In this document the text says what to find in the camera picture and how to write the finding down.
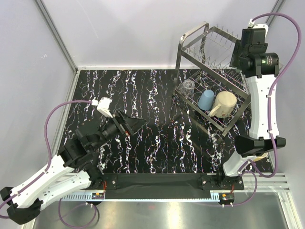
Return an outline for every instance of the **metal floor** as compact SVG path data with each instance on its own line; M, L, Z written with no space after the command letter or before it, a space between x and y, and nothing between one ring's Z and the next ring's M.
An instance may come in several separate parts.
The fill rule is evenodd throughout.
M248 196L236 193L236 203ZM64 215L79 202L62 202ZM257 193L247 204L214 208L203 203L104 202L98 205L99 219L91 229L287 229L279 198L275 193ZM90 221L93 209L81 207L65 217L74 226ZM35 229L66 229L58 217L58 202L37 217Z

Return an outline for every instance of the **white wall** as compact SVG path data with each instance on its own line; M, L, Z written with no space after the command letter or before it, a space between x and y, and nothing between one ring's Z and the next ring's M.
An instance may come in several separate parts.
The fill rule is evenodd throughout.
M175 66L180 37L203 21L240 34L251 17L270 12L275 0L44 2L79 67L147 67Z
M16 186L47 161L43 126L63 102L72 71L33 0L0 1L0 189ZM52 143L60 111L49 124ZM1 228L17 228L0 219Z
M281 9L293 17L305 34L305 2L303 0L286 1ZM268 52L276 52L280 62L286 64L297 42L294 25L277 17L267 35ZM286 174L298 214L305 227L305 43L304 37L295 61L279 81L276 90L276 114L280 135L285 137L287 145L279 150L279 168Z

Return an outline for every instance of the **wire rack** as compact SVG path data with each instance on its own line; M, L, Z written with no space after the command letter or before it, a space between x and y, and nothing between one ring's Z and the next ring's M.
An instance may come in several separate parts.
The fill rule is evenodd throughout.
M203 33L184 45L184 41L195 32L203 29ZM218 26L209 28L209 24L202 25L188 31L181 37L178 46L174 95L182 98L189 106L199 112L225 136L251 102L249 88L244 76L234 68L230 68L230 61L234 50L234 44L238 36L229 33ZM192 96L185 96L179 92L179 69L181 57L184 57L197 65L200 70L188 79L194 81L195 88ZM232 92L237 98L237 104L232 113L224 118L209 117L209 111L203 111L198 107L198 101L202 93L210 89L217 95L221 91Z

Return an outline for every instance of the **mug handle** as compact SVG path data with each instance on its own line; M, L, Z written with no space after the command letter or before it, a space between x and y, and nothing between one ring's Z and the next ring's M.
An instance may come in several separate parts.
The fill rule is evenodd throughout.
M221 107L220 104L218 104L216 107L214 107L211 112L209 113L209 116L212 117L216 114L216 111Z

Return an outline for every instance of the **white connector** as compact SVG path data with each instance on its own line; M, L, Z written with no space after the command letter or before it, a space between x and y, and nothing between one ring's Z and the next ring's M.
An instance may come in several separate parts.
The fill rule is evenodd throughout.
M92 106L97 106L99 104L99 101L96 99L92 100Z
M112 100L110 98L103 97L97 105L97 110L106 117L112 117L112 114L109 111L109 105L111 101Z
M255 21L252 21L253 18L250 19L248 23L248 28L253 28Z

